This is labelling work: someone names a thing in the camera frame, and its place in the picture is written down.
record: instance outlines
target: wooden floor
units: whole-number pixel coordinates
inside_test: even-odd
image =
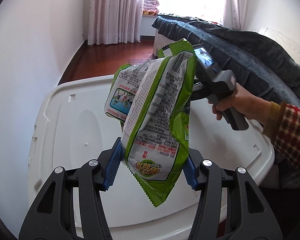
[[[114,74],[121,65],[144,63],[153,59],[154,41],[119,43],[110,45],[85,45],[78,58],[69,65],[60,83]]]

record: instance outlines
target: hand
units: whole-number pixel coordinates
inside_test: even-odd
[[[266,124],[269,116],[271,102],[252,95],[237,83],[233,94],[222,99],[216,106],[212,106],[212,112],[217,115],[217,120],[222,119],[220,111],[234,107],[248,119],[255,119]]]

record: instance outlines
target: white storage box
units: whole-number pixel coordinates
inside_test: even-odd
[[[119,121],[104,113],[112,79],[110,75],[66,83],[46,96],[29,155],[29,205],[55,167],[79,168],[110,149],[121,136]],[[222,168],[245,167],[258,185],[274,162],[273,146],[261,131],[256,121],[249,121],[246,131],[233,131],[224,119],[215,119],[206,99],[191,102],[190,147]],[[114,240],[187,239],[200,196],[182,173],[167,201],[155,208],[124,165],[120,165],[114,185],[100,194]],[[222,221],[226,218],[226,191],[221,206]],[[74,214],[80,236],[77,194]]]

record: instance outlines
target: product logo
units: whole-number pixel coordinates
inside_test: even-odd
[[[147,151],[144,151],[144,152],[143,152],[143,155],[142,155],[142,158],[146,159],[146,158],[147,158],[147,154],[148,154],[148,152],[147,152]]]
[[[159,173],[162,165],[151,160],[144,160],[141,162],[137,162],[135,168],[140,172],[142,176],[151,177]]]

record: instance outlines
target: red checkered shirt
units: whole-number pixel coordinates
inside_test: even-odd
[[[273,125],[273,146],[300,172],[300,109],[282,103]]]

